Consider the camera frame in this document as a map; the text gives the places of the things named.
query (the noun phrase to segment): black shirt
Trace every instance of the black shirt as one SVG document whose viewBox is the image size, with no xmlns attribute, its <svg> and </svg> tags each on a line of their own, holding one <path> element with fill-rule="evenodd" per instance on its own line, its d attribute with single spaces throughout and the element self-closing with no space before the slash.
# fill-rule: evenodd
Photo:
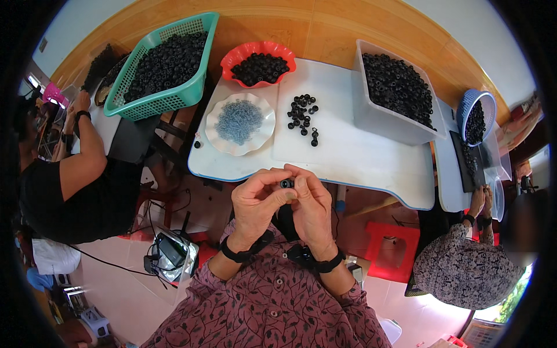
<svg viewBox="0 0 557 348">
<path fill-rule="evenodd" d="M 21 175 L 27 223 L 56 242 L 79 244 L 125 234 L 133 223 L 142 165 L 109 159 L 103 174 L 63 201 L 60 162 L 36 160 Z"/>
</svg>

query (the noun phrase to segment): black tray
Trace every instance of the black tray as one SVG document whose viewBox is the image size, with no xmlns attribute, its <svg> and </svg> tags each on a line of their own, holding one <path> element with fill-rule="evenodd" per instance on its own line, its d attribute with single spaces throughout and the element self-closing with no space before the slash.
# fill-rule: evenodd
<svg viewBox="0 0 557 348">
<path fill-rule="evenodd" d="M 483 164 L 482 158 L 480 156 L 480 147 L 476 146 L 474 148 L 470 148 L 470 153 L 476 159 L 476 163 L 478 164 L 478 169 L 474 175 L 475 183 L 472 182 L 472 177 L 468 173 L 468 169 L 466 168 L 466 162 L 464 160 L 464 154 L 462 153 L 462 140 L 460 138 L 460 134 L 449 131 L 451 134 L 451 139 L 453 141 L 453 145 L 455 146 L 456 157 L 458 159 L 458 167 L 460 168 L 460 177 L 462 178 L 462 190 L 464 192 L 474 192 L 477 188 L 481 185 L 485 185 L 486 178 L 483 174 Z"/>
</svg>

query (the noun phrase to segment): white work surface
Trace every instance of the white work surface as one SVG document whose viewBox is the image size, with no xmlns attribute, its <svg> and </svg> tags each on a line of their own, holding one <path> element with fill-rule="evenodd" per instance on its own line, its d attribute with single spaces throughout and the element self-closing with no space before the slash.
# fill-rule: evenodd
<svg viewBox="0 0 557 348">
<path fill-rule="evenodd" d="M 441 100 L 439 100 L 439 107 L 447 127 L 447 139 L 435 140 L 433 142 L 435 163 L 437 164 L 439 202 L 441 208 L 446 212 L 460 212 L 470 207 L 472 199 L 472 193 L 464 193 L 462 189 L 460 167 L 458 166 L 455 146 L 449 134 L 450 130 L 457 133 L 460 133 L 460 131 L 458 130 L 456 120 L 453 120 L 451 107 Z"/>
<path fill-rule="evenodd" d="M 279 86 L 244 89 L 235 81 L 221 78 L 199 126 L 196 140 L 202 146 L 190 151 L 189 170 L 200 177 L 237 182 L 261 168 L 282 168 L 291 163 L 313 171 L 326 182 L 388 192 L 409 208 L 431 209 L 434 180 L 429 145 L 406 146 L 354 127 L 351 70 L 299 58 L 296 66 L 296 72 L 285 76 Z M 275 133 L 261 148 L 244 156 L 232 156 L 218 151 L 208 141 L 207 114 L 230 94 L 243 92 L 265 98 L 276 111 L 277 123 Z M 302 93 L 317 98 L 319 111 L 311 115 L 311 126 L 319 129 L 317 148 L 310 145 L 310 135 L 302 136 L 298 130 L 286 127 L 286 111 L 294 95 Z M 291 156 L 279 151 L 282 149 L 275 151 L 277 141 L 285 146 L 283 131 L 287 132 L 285 138 L 295 142 L 287 144 Z"/>
<path fill-rule="evenodd" d="M 99 133 L 102 143 L 105 148 L 105 155 L 108 156 L 110 147 L 112 146 L 112 140 L 120 124 L 120 115 L 114 115 L 112 117 L 106 117 L 104 114 L 104 109 L 102 106 L 95 105 L 95 93 L 97 89 L 91 94 L 91 106 L 89 107 L 89 114 L 91 114 L 91 123 L 95 127 L 97 133 Z M 71 148 L 71 153 L 78 154 L 80 151 L 80 143 L 77 136 L 74 136 L 74 144 Z"/>
</svg>

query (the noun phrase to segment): black wristband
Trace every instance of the black wristband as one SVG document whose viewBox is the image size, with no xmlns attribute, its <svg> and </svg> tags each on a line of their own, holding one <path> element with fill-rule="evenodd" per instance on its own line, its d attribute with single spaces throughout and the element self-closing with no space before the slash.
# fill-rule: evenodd
<svg viewBox="0 0 557 348">
<path fill-rule="evenodd" d="M 340 249 L 338 250 L 339 250 L 338 254 L 336 254 L 336 256 L 331 261 L 316 261 L 315 270 L 318 271 L 319 273 L 329 273 L 336 266 L 338 266 L 340 262 L 346 259 L 346 255 L 342 252 L 342 250 Z"/>
<path fill-rule="evenodd" d="M 474 224 L 476 223 L 476 219 L 470 214 L 464 215 L 462 217 L 462 222 L 464 222 L 464 220 L 470 221 L 470 226 L 472 226 L 472 227 L 474 227 Z"/>
<path fill-rule="evenodd" d="M 228 245 L 226 244 L 227 240 L 228 240 L 228 236 L 226 236 L 226 238 L 222 241 L 221 245 L 218 247 L 218 249 L 222 251 L 224 256 L 237 263 L 244 263 L 246 261 L 249 261 L 250 257 L 253 255 L 249 250 L 234 253 L 232 250 L 228 248 Z"/>
<path fill-rule="evenodd" d="M 62 142 L 66 144 L 66 152 L 71 152 L 72 145 L 74 144 L 74 135 L 62 133 Z"/>
<path fill-rule="evenodd" d="M 81 110 L 81 111 L 78 111 L 78 112 L 75 114 L 75 123 L 78 123 L 78 122 L 79 122 L 79 119 L 81 118 L 81 115 L 85 115 L 85 116 L 89 117 L 89 119 L 91 119 L 91 114 L 89 114 L 88 111 Z"/>
<path fill-rule="evenodd" d="M 490 217 L 490 216 L 485 217 L 483 215 L 480 215 L 480 216 L 478 216 L 477 220 L 478 220 L 478 230 L 482 231 L 484 228 L 491 225 L 491 222 L 493 221 L 493 218 Z"/>
<path fill-rule="evenodd" d="M 260 252 L 263 248 L 268 246 L 273 240 L 275 239 L 275 235 L 272 231 L 266 230 L 261 237 L 259 237 L 254 244 L 250 247 L 249 250 L 240 251 L 238 253 L 234 253 L 232 250 L 228 248 L 228 236 L 222 241 L 221 245 L 218 247 L 220 251 L 226 256 L 227 258 L 231 259 L 237 263 L 243 263 L 250 260 L 250 257 L 254 254 Z"/>
<path fill-rule="evenodd" d="M 75 114 L 74 133 L 77 138 L 79 138 L 79 119 L 81 118 L 81 115 L 85 115 L 91 119 L 91 114 L 84 110 L 78 111 L 77 114 Z"/>
</svg>

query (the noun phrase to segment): red wavy bowl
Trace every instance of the red wavy bowl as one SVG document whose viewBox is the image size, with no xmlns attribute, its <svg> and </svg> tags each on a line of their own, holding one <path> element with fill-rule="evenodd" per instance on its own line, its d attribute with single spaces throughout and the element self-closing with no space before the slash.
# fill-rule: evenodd
<svg viewBox="0 0 557 348">
<path fill-rule="evenodd" d="M 240 64 L 243 60 L 247 59 L 252 53 L 257 53 L 257 54 L 263 53 L 265 55 L 267 53 L 270 53 L 271 55 L 273 55 L 273 57 L 282 57 L 282 59 L 286 61 L 286 66 L 288 66 L 290 70 L 288 70 L 287 72 L 279 76 L 277 78 L 277 82 L 275 82 L 274 84 L 270 84 L 269 82 L 266 81 L 260 81 L 255 85 L 248 87 L 242 81 L 232 78 L 232 75 L 234 74 L 232 73 L 231 69 L 236 64 Z M 287 73 L 292 73 L 296 71 L 296 63 L 294 62 L 295 57 L 296 56 L 292 51 L 290 51 L 288 48 L 276 42 L 272 42 L 272 41 L 246 42 L 234 48 L 232 51 L 230 51 L 224 56 L 224 58 L 221 61 L 222 77 L 224 77 L 224 79 L 228 81 L 234 80 L 244 88 L 261 88 L 261 87 L 276 85 L 279 84 L 280 81 L 282 81 L 282 78 Z"/>
</svg>

